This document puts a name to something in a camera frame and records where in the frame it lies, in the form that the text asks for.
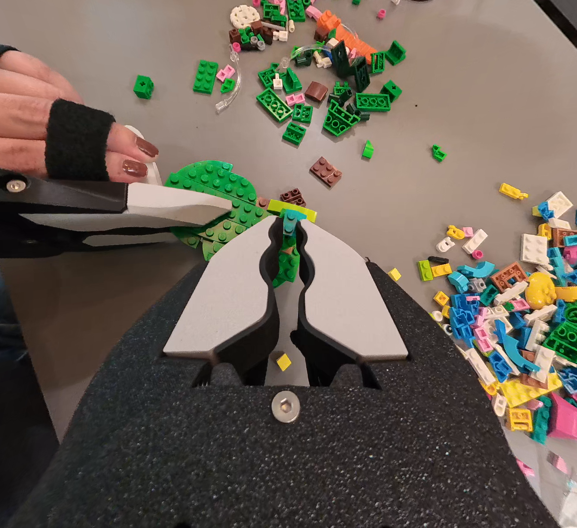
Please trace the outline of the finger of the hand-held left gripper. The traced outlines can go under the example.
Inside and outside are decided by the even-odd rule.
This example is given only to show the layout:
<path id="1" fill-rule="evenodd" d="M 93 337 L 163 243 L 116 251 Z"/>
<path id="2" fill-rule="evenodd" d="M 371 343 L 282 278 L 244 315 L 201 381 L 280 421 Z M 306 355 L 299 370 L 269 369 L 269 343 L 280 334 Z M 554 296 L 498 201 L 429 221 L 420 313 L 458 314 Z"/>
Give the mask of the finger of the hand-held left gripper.
<path id="1" fill-rule="evenodd" d="M 121 214 L 24 214 L 34 223 L 74 231 L 115 228 L 201 227 L 232 210 L 218 196 L 151 184 L 129 184 L 127 208 Z"/>
<path id="2" fill-rule="evenodd" d="M 83 248 L 116 248 L 125 245 L 179 243 L 170 228 L 115 228 L 90 231 L 84 237 Z"/>

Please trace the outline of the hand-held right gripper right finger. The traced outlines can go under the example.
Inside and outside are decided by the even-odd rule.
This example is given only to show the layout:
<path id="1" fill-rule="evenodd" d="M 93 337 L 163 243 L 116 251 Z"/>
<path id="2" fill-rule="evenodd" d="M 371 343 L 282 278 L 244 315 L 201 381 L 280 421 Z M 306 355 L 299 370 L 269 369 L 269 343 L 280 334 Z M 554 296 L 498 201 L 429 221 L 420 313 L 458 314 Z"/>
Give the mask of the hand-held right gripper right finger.
<path id="1" fill-rule="evenodd" d="M 297 226 L 298 327 L 309 384 L 331 384 L 341 366 L 404 361 L 408 349 L 368 263 L 353 248 L 308 220 Z"/>

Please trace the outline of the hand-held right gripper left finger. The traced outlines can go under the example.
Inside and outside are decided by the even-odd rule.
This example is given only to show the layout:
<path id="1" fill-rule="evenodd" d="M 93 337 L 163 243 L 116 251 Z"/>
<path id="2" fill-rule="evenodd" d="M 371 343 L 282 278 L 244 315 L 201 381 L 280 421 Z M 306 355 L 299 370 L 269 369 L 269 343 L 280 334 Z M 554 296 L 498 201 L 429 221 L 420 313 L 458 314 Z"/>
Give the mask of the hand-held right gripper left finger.
<path id="1" fill-rule="evenodd" d="M 282 220 L 276 216 L 226 244 L 204 267 L 163 353 L 233 365 L 246 383 L 263 383 L 278 343 L 272 281 L 279 271 Z"/>

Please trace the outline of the green lego plate assembly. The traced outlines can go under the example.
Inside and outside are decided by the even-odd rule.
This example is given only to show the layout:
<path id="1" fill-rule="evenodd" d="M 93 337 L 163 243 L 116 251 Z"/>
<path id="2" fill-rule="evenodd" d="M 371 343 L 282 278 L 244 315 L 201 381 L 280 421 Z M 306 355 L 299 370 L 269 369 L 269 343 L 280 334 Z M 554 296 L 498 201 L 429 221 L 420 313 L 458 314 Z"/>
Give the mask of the green lego plate assembly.
<path id="1" fill-rule="evenodd" d="M 317 213 L 309 209 L 298 189 L 284 193 L 280 199 L 267 199 L 256 192 L 255 186 L 233 171 L 233 165 L 217 160 L 194 162 L 171 173 L 168 188 L 191 192 L 201 207 L 215 212 L 194 223 L 177 223 L 173 234 L 184 244 L 201 247 L 205 260 L 240 237 L 268 216 L 280 217 L 284 239 L 281 251 L 291 253 L 296 246 L 295 226 L 301 220 L 315 223 Z"/>

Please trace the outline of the small teal green lego piece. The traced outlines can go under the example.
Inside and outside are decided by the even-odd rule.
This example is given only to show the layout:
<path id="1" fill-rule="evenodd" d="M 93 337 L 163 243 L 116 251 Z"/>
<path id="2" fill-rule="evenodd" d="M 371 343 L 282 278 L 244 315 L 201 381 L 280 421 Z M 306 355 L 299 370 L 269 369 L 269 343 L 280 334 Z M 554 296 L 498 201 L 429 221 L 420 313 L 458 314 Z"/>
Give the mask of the small teal green lego piece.
<path id="1" fill-rule="evenodd" d="M 273 280 L 274 288 L 285 282 L 293 282 L 297 276 L 300 254 L 297 250 L 297 223 L 306 216 L 298 211 L 282 209 L 279 217 L 283 218 L 283 241 L 278 253 L 279 272 Z"/>

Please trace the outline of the small colourful lego pieces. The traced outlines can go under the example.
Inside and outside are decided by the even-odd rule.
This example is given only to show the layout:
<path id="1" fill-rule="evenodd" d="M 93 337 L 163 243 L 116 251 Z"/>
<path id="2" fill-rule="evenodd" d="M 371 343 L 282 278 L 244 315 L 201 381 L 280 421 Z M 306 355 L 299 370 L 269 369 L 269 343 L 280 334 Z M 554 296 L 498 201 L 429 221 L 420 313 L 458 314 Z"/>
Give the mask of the small colourful lego pieces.
<path id="1" fill-rule="evenodd" d="M 340 240 L 354 239 L 359 246 L 381 246 L 388 232 L 402 235 L 400 219 L 388 220 L 371 210 L 365 200 L 356 205 L 335 205 L 322 212 L 317 225 Z M 576 324 L 554 324 L 533 318 L 529 302 L 521 296 L 497 301 L 494 278 L 469 276 L 475 268 L 464 266 L 449 277 L 463 279 L 465 291 L 437 299 L 443 310 L 426 313 L 389 275 L 365 260 L 386 306 L 408 349 L 404 361 L 366 366 L 346 364 L 331 384 L 310 384 L 311 390 L 360 388 L 379 399 L 361 409 L 347 401 L 345 412 L 360 413 L 361 431 L 383 445 L 394 481 L 427 481 L 466 487 L 491 478 L 514 476 L 502 423 L 510 432 L 523 433 L 538 443 L 548 438 L 576 436 L 576 401 L 559 395 L 576 368 L 554 364 L 554 350 L 534 341 L 536 332 L 545 344 L 560 345 L 557 335 L 576 335 Z"/>

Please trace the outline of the reddish brown lego plate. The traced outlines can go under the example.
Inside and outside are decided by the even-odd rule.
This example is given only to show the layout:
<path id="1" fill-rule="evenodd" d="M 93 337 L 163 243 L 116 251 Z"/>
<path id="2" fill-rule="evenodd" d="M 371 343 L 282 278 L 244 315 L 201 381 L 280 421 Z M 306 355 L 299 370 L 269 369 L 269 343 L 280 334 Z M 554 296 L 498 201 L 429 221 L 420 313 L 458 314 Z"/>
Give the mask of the reddish brown lego plate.
<path id="1" fill-rule="evenodd" d="M 309 169 L 310 173 L 332 188 L 342 178 L 342 171 L 338 170 L 326 158 L 320 157 Z"/>

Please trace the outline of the cluster of green lego parts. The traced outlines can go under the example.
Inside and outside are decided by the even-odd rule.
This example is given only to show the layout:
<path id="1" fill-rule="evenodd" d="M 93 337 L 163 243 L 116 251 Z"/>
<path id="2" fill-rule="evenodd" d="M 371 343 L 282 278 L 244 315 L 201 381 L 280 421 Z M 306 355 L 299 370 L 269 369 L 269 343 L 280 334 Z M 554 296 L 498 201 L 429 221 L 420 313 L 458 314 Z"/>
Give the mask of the cluster of green lego parts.
<path id="1" fill-rule="evenodd" d="M 323 152 L 344 152 L 363 165 L 365 140 L 376 146 L 386 173 L 438 166 L 439 148 L 391 135 L 386 113 L 363 112 L 365 121 L 323 128 L 326 94 L 337 79 L 331 49 L 360 38 L 331 12 L 302 0 L 147 0 L 148 25 L 160 48 L 147 63 L 157 91 L 151 107 L 160 125 L 163 174 L 201 159 L 232 160 L 249 179 L 303 178 Z"/>

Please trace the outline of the person's left hand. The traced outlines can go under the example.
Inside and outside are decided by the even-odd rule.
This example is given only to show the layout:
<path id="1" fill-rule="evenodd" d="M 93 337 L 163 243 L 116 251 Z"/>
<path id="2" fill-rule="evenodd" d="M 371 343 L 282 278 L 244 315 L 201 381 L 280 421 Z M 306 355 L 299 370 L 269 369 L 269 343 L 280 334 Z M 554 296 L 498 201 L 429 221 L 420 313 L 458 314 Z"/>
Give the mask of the person's left hand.
<path id="1" fill-rule="evenodd" d="M 35 178 L 145 181 L 158 149 L 83 104 L 59 73 L 1 45 L 1 169 Z"/>

